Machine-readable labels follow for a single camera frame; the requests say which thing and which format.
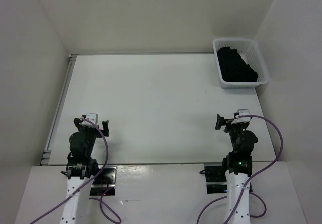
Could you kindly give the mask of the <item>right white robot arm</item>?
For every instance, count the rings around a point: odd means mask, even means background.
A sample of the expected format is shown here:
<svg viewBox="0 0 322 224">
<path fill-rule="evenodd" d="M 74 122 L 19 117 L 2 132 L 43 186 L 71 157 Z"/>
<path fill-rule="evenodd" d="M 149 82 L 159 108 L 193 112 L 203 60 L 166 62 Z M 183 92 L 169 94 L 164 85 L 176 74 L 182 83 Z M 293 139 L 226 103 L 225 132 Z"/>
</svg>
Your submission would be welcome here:
<svg viewBox="0 0 322 224">
<path fill-rule="evenodd" d="M 249 191 L 252 175 L 254 144 L 258 142 L 254 133 L 247 130 L 251 117 L 247 109 L 237 110 L 232 119 L 217 115 L 216 130 L 225 127 L 229 134 L 232 151 L 222 161 L 220 174 L 227 181 L 227 207 L 225 223 L 250 223 Z"/>
</svg>

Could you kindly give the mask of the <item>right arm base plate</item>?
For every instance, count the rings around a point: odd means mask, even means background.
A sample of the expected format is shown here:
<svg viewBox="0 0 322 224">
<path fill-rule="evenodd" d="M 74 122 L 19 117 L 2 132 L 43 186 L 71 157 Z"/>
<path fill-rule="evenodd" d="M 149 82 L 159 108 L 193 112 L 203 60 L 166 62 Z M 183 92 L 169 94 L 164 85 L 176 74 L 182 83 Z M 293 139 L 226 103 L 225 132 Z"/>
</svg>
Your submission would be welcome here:
<svg viewBox="0 0 322 224">
<path fill-rule="evenodd" d="M 228 185 L 222 163 L 205 163 L 199 172 L 205 176 L 207 194 L 227 193 Z"/>
</svg>

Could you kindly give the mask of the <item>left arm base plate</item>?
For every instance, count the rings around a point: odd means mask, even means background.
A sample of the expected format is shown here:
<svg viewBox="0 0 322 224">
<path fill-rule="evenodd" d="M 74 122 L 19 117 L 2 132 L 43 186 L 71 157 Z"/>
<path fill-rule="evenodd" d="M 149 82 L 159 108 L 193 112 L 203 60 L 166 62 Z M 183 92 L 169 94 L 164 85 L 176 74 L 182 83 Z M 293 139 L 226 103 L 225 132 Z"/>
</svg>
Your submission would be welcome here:
<svg viewBox="0 0 322 224">
<path fill-rule="evenodd" d="M 90 197 L 95 196 L 114 196 L 116 185 L 117 167 L 106 166 L 91 185 Z"/>
</svg>

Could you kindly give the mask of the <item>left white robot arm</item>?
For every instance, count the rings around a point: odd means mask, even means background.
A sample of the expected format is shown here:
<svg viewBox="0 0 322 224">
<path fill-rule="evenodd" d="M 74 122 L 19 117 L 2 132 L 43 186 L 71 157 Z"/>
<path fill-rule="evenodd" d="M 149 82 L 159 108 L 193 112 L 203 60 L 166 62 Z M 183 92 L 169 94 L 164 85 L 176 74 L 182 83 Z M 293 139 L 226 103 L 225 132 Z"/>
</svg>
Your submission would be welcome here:
<svg viewBox="0 0 322 224">
<path fill-rule="evenodd" d="M 98 114 L 87 113 L 76 118 L 74 124 L 78 132 L 69 138 L 70 154 L 66 167 L 67 202 L 64 205 L 61 223 L 86 223 L 91 184 L 99 180 L 99 165 L 91 157 L 97 138 L 109 136 L 108 121 L 103 121 L 103 129 L 98 126 Z"/>
</svg>

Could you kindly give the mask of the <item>black tank top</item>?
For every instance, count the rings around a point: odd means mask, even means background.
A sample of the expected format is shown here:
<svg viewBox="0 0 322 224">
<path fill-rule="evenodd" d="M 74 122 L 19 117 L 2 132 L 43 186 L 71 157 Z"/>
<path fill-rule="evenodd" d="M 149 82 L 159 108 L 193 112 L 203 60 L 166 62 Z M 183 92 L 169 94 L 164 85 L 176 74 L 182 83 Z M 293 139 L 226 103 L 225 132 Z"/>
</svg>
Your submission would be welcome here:
<svg viewBox="0 0 322 224">
<path fill-rule="evenodd" d="M 222 77 L 227 82 L 256 82 L 258 74 L 242 59 L 237 49 L 223 47 L 217 51 Z"/>
</svg>

